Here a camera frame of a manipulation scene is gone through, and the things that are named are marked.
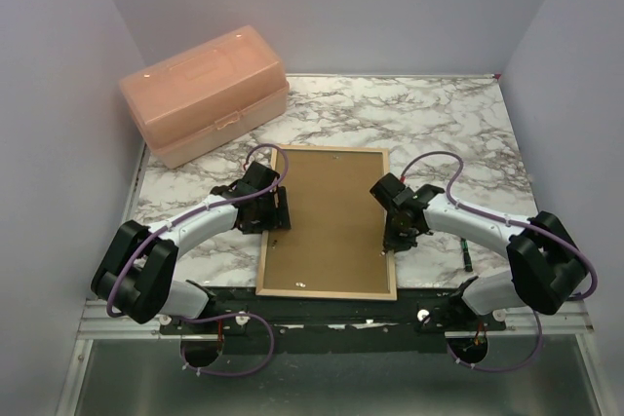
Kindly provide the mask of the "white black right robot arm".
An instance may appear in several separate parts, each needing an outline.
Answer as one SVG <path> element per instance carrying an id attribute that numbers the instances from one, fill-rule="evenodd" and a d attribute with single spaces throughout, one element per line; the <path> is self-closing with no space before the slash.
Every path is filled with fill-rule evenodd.
<path id="1" fill-rule="evenodd" d="M 464 282 L 448 306 L 450 322 L 468 330 L 495 310 L 530 307 L 554 315 L 589 271 L 557 216 L 533 218 L 487 213 L 452 201 L 444 189 L 426 184 L 411 190 L 392 173 L 370 193 L 386 211 L 383 249 L 407 251 L 417 237 L 441 232 L 485 247 L 506 259 L 509 269 Z"/>

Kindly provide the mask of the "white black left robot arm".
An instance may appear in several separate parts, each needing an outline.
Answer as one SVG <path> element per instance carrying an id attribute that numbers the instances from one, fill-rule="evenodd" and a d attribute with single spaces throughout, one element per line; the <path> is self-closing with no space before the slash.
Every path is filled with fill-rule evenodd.
<path id="1" fill-rule="evenodd" d="M 258 234 L 291 227 L 284 174 L 258 162 L 229 185 L 216 186 L 199 204 L 149 225 L 123 223 L 91 281 L 91 291 L 113 317 L 143 324 L 158 315 L 182 318 L 196 333 L 215 325 L 210 294 L 192 282 L 178 282 L 178 260 L 208 239 L 238 230 Z"/>

